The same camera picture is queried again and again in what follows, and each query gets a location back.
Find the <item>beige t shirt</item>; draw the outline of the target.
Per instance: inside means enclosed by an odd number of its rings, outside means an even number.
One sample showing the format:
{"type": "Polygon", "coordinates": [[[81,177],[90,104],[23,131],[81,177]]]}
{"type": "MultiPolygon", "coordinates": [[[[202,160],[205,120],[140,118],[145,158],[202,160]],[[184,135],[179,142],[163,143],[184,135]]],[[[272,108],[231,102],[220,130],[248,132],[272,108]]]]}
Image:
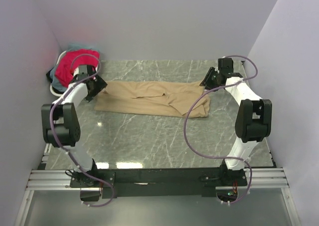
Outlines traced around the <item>beige t shirt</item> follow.
{"type": "Polygon", "coordinates": [[[204,93],[200,82],[110,81],[96,98],[96,111],[186,117],[204,93]]]}

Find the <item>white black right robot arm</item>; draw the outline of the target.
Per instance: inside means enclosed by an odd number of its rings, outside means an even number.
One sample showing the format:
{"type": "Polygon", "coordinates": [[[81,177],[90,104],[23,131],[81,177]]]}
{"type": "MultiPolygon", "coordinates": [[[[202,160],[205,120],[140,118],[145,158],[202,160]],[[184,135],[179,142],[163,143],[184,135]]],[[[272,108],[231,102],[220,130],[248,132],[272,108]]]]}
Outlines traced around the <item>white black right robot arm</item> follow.
{"type": "Polygon", "coordinates": [[[239,106],[236,121],[236,140],[227,159],[220,166],[219,181],[226,186],[243,176],[245,162],[253,149],[271,133],[272,102],[262,99],[245,82],[244,77],[234,71],[230,57],[218,59],[218,67],[211,67],[200,83],[206,90],[224,86],[239,106]]]}

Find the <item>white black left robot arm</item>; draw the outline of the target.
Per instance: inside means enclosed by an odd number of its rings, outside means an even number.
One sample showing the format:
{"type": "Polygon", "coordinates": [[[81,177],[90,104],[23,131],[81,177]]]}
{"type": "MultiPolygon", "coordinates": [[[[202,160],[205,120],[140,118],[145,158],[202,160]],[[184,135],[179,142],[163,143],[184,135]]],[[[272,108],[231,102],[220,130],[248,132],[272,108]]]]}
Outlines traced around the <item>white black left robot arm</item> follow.
{"type": "Polygon", "coordinates": [[[79,143],[81,129],[76,108],[90,102],[107,83],[92,65],[79,65],[67,90],[51,104],[41,107],[42,133],[46,143],[64,152],[73,164],[71,178],[87,187],[102,185],[94,159],[79,143]]]}

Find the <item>white perforated laundry basket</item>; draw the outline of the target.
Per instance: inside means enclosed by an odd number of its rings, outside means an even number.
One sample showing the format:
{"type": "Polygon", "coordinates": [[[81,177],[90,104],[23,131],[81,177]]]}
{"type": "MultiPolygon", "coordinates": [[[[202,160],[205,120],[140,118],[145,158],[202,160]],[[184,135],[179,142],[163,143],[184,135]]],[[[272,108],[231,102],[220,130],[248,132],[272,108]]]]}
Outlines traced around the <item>white perforated laundry basket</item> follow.
{"type": "Polygon", "coordinates": [[[60,86],[53,87],[50,84],[50,87],[52,88],[51,91],[53,92],[52,94],[60,95],[66,91],[69,83],[73,79],[74,70],[71,67],[73,59],[74,56],[68,51],[64,51],[59,55],[54,67],[56,67],[55,76],[58,78],[60,86]]]}

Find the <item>red t shirt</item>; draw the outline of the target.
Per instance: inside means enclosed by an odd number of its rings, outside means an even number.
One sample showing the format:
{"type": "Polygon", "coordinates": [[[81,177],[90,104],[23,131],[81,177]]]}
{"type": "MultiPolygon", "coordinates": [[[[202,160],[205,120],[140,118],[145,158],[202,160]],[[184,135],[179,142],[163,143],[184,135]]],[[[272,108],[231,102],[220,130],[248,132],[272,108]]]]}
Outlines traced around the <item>red t shirt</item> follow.
{"type": "Polygon", "coordinates": [[[73,79],[74,70],[79,65],[92,65],[96,67],[99,58],[100,53],[95,50],[80,49],[68,51],[58,63],[54,75],[63,87],[67,87],[73,79]]]}

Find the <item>grey blue t shirt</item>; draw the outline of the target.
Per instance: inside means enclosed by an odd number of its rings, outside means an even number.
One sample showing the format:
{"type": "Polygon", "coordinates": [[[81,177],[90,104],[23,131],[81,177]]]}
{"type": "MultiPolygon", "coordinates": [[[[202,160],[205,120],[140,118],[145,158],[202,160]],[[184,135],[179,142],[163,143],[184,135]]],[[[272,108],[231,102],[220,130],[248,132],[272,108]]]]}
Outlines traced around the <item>grey blue t shirt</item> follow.
{"type": "Polygon", "coordinates": [[[58,92],[66,91],[73,79],[74,70],[79,65],[98,66],[100,51],[92,46],[69,44],[67,50],[58,57],[56,65],[47,73],[52,87],[58,92]]]}

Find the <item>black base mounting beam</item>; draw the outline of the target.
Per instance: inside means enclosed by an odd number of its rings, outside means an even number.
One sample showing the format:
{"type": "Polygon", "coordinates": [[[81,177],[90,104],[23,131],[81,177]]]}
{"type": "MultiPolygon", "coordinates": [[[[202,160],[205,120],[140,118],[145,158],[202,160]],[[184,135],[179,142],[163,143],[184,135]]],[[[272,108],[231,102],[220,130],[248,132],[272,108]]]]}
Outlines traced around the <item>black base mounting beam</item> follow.
{"type": "Polygon", "coordinates": [[[104,183],[83,173],[74,172],[70,188],[92,188],[93,193],[82,193],[85,201],[98,197],[155,197],[192,196],[215,197],[217,187],[247,186],[244,170],[218,168],[171,169],[98,169],[93,174],[104,183]]]}

